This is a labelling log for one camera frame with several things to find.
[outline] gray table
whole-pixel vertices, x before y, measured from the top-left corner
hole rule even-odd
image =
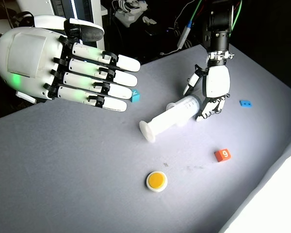
[[[54,100],[0,119],[0,233],[217,232],[291,140],[291,90],[231,51],[223,112],[154,144],[138,123],[182,97],[200,46],[142,66],[141,101],[124,113]],[[224,148],[232,159],[218,163]],[[168,177],[161,193],[145,186],[154,170]]]

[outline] yellow button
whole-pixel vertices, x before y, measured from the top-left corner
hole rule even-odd
[[[165,177],[161,173],[153,173],[150,175],[148,183],[152,188],[161,188],[165,183]]]

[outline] blue cube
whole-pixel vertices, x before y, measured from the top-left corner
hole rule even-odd
[[[137,90],[132,90],[131,102],[138,102],[140,100],[140,93]]]
[[[241,104],[241,107],[243,108],[251,108],[252,104],[248,100],[240,100],[239,103]]]

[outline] white syringe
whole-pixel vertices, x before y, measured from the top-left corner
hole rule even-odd
[[[199,102],[193,96],[186,96],[176,103],[167,105],[166,112],[153,118],[149,123],[139,122],[144,137],[149,142],[155,142],[155,136],[175,124],[183,124],[199,111]]]

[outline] robotic hand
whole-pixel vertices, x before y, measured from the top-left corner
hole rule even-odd
[[[233,23],[230,0],[214,0],[209,6],[208,20],[203,28],[203,46],[208,52],[207,68],[195,65],[195,73],[188,79],[183,95],[193,94],[201,101],[196,120],[220,113],[229,95],[230,79],[226,65],[233,54],[228,52],[228,41]]]
[[[136,72],[140,63],[82,43],[100,40],[102,27],[58,16],[35,16],[34,26],[0,35],[0,76],[18,97],[33,103],[58,97],[126,110],[117,98],[131,98],[131,90],[122,85],[135,86],[137,78],[123,71]]]

